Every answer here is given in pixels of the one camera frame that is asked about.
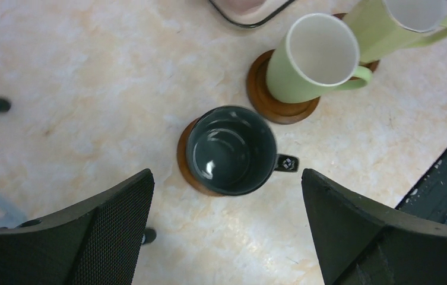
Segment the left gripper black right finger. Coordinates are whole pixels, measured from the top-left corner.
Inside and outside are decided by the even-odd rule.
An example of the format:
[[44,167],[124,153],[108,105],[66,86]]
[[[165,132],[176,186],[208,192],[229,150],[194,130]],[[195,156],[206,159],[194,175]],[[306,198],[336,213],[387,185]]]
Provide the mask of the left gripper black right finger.
[[302,191],[325,284],[447,284],[447,225],[305,169]]

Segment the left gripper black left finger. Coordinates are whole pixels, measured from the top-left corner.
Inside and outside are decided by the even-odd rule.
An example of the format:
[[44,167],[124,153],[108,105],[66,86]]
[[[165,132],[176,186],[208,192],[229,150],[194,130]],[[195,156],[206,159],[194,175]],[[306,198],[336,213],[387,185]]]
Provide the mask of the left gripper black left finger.
[[0,284],[131,284],[147,226],[154,177],[144,169],[67,208],[0,227]]

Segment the brown round coaster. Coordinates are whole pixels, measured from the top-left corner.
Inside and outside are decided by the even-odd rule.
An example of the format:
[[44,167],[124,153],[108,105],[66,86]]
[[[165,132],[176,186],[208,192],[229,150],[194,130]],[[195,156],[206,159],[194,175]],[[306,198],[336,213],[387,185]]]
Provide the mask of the brown round coaster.
[[[342,20],[346,14],[347,14],[346,12],[341,12],[341,13],[333,14],[333,16]],[[369,62],[367,64],[360,63],[360,66],[368,68],[372,73],[374,73],[376,71],[376,69],[378,68],[379,63],[380,63],[380,60],[377,60],[377,61]]]
[[214,191],[210,191],[207,189],[202,183],[198,182],[195,179],[195,176],[190,172],[188,161],[186,158],[186,146],[188,142],[188,137],[192,128],[196,124],[198,119],[193,120],[182,132],[179,141],[177,143],[177,165],[183,176],[184,180],[193,187],[194,190],[198,191],[201,194],[211,196],[211,197],[223,197],[222,194],[216,193]]
[[264,52],[252,63],[246,79],[248,99],[254,109],[265,119],[280,125],[298,123],[310,116],[320,98],[303,103],[288,104],[276,100],[266,85],[266,71],[273,50]]

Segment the dark green mug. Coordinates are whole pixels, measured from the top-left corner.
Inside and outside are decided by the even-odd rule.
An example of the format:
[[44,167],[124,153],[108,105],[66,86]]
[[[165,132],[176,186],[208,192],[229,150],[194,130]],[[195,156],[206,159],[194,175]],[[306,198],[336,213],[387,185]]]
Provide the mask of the dark green mug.
[[209,110],[188,135],[185,157],[195,180],[224,196],[250,194],[275,171],[294,173],[299,158],[280,154],[267,122],[241,106]]

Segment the cream mug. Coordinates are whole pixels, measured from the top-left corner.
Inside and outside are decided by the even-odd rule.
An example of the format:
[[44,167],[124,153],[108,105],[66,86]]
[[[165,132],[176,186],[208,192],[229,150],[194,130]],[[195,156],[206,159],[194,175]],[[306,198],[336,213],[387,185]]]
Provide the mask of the cream mug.
[[349,26],[323,13],[307,14],[293,23],[266,71],[271,95],[290,104],[329,91],[362,88],[372,78],[372,71],[360,65],[359,44]]

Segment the yellow green mug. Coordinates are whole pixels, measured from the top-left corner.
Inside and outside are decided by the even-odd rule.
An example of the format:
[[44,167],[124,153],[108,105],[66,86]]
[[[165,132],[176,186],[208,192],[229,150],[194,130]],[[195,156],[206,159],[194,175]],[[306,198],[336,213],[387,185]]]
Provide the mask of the yellow green mug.
[[398,49],[422,48],[447,38],[447,1],[367,0],[343,16],[360,48],[360,62]]

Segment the pink mug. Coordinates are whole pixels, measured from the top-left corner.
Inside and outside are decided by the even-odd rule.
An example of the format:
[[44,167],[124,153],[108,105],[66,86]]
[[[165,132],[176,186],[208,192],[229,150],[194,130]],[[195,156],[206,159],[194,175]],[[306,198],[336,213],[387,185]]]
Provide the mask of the pink mug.
[[223,4],[236,14],[247,14],[263,6],[267,0],[224,0]]

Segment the white tray with black rim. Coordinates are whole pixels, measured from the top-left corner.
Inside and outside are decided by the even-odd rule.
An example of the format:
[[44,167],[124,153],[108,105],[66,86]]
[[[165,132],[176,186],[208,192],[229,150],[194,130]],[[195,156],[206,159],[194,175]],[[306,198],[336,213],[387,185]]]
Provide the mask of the white tray with black rim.
[[255,29],[283,12],[295,0],[267,0],[260,8],[242,15],[232,12],[223,4],[223,1],[209,0],[208,2],[227,23],[242,29]]

